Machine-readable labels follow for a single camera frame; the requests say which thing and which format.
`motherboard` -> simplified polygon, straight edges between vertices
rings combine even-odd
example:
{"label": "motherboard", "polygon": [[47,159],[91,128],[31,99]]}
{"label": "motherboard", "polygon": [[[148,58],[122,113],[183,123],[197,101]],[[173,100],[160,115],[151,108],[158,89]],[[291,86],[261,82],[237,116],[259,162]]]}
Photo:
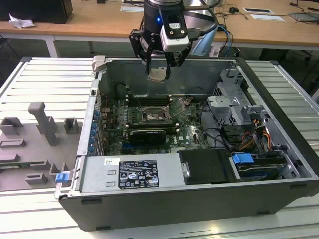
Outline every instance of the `motherboard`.
{"label": "motherboard", "polygon": [[192,98],[133,98],[110,100],[102,105],[105,155],[209,148],[199,125],[203,104],[193,103]]}

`slotted metal surface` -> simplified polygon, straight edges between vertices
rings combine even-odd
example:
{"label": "slotted metal surface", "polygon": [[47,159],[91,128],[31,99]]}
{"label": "slotted metal surface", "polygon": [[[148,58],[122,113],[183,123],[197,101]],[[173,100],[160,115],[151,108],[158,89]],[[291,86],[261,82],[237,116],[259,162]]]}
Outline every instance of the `slotted metal surface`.
{"label": "slotted metal surface", "polygon": [[[280,66],[270,62],[247,61],[278,105],[319,156],[319,107]],[[261,104],[254,90],[248,92]]]}
{"label": "slotted metal surface", "polygon": [[83,122],[94,79],[91,62],[91,58],[32,58],[23,63],[2,93],[0,120],[15,116],[22,123],[36,123],[27,109],[32,101],[43,101],[55,122],[66,117]]}
{"label": "slotted metal surface", "polygon": [[274,215],[84,232],[63,210],[52,192],[0,195],[0,234],[4,239],[56,239],[61,235],[81,239],[318,238],[318,215],[319,195],[316,195],[297,199]]}

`black box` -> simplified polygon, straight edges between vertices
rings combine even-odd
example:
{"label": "black box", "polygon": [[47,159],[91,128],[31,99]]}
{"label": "black box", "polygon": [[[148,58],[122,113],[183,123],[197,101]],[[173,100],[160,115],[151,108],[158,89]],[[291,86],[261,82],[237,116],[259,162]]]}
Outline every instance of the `black box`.
{"label": "black box", "polygon": [[66,23],[73,11],[71,0],[0,0],[0,21],[11,16],[34,22]]}
{"label": "black box", "polygon": [[190,177],[186,185],[236,182],[234,171],[225,149],[194,149],[179,152],[181,163],[186,163]]}

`power supply label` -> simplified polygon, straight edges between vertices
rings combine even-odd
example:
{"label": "power supply label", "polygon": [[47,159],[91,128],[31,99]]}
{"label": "power supply label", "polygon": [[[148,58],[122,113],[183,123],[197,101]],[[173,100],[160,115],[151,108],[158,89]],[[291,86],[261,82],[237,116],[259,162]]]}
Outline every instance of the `power supply label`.
{"label": "power supply label", "polygon": [[160,183],[156,160],[120,162],[120,189],[151,188],[159,186]]}

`wooden desk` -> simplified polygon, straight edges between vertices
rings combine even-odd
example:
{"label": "wooden desk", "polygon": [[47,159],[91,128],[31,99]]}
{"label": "wooden desk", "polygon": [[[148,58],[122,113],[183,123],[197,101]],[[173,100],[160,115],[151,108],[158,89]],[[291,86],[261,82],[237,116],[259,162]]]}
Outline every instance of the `wooden desk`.
{"label": "wooden desk", "polygon": [[[289,6],[293,0],[227,0],[235,4],[241,13],[243,7],[266,8],[275,15],[287,15],[300,12]],[[36,23],[35,28],[19,30],[7,22],[0,22],[0,34],[8,38],[42,39],[46,41],[50,55],[57,57],[54,40],[129,42],[128,35],[133,28],[138,28],[143,14],[140,12],[122,12],[121,4],[107,2],[96,4],[92,1],[72,0],[73,13],[66,24]],[[299,2],[307,7],[319,8],[319,3]],[[216,11],[228,12],[229,6]],[[226,19],[228,30],[233,33],[233,46],[319,50],[319,26],[316,24],[296,23],[289,16],[282,16],[285,21],[255,20],[250,15],[229,15]],[[218,32],[215,43],[225,41],[225,33]]]}
{"label": "wooden desk", "polygon": [[[270,9],[275,14],[287,15],[293,12],[301,12],[300,9],[290,6],[293,0],[227,0],[229,4],[235,4],[241,13],[247,13],[242,8],[261,8]],[[308,7],[319,8],[319,3],[299,1],[299,6],[305,9]],[[229,6],[216,9],[217,12],[229,11]],[[250,15],[229,15],[226,19],[228,30],[234,35],[234,43],[237,46],[246,44],[270,44],[274,48],[284,46],[284,49],[290,49],[292,46],[314,46],[319,47],[319,25],[296,23],[290,16],[281,16],[284,21],[255,20]],[[219,40],[222,32],[216,35]]]}
{"label": "wooden desk", "polygon": [[143,13],[120,11],[121,3],[72,0],[73,13],[66,24],[52,24],[47,34],[128,37],[139,28]]}

